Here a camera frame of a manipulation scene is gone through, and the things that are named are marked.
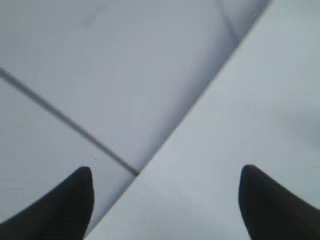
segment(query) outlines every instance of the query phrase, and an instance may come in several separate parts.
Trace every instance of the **white floor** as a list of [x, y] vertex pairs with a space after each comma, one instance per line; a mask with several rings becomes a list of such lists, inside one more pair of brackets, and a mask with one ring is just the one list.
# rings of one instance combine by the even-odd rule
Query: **white floor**
[[[3, 0], [0, 67], [140, 171], [265, 4]], [[92, 229], [133, 176], [2, 79], [0, 98], [0, 221], [87, 165]]]
[[320, 209], [319, 13], [272, 2], [87, 240], [249, 240], [238, 195], [252, 164]]
[[[236, 35], [265, 2], [243, 0], [229, 11], [225, 1]], [[1, 5], [1, 66], [137, 170], [237, 44], [214, 0]]]

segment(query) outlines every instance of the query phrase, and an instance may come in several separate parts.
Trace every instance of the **white tile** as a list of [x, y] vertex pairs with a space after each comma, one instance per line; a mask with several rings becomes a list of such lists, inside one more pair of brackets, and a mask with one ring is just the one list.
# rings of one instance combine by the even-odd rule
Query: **white tile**
[[239, 40], [247, 34], [270, 0], [219, 0]]
[[5, 2], [0, 63], [137, 169], [233, 49], [214, 0]]
[[0, 78], [0, 222], [52, 190], [81, 166], [91, 168], [95, 204], [89, 230], [133, 177], [77, 132]]

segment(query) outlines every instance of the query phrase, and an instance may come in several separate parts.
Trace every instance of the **tile grout line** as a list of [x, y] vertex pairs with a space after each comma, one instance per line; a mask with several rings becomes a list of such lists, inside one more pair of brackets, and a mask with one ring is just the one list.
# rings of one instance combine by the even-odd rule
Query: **tile grout line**
[[94, 144], [98, 149], [103, 151], [109, 157], [111, 157], [116, 163], [125, 168], [128, 172], [130, 172], [135, 177], [139, 175], [139, 171], [130, 166], [127, 162], [125, 162], [120, 156], [114, 153], [111, 149], [105, 146], [102, 142], [96, 139], [92, 134], [86, 131], [83, 127], [75, 123], [71, 118], [66, 116], [62, 111], [58, 110], [55, 106], [49, 103], [46, 99], [44, 99], [41, 95], [34, 92], [28, 86], [24, 85], [19, 79], [11, 75], [9, 72], [0, 67], [0, 78], [2, 78], [6, 83], [16, 88], [22, 94], [30, 98], [44, 110], [49, 112], [51, 115], [55, 116], [57, 119], [62, 121], [64, 124], [72, 128], [82, 137], [87, 139], [89, 142]]

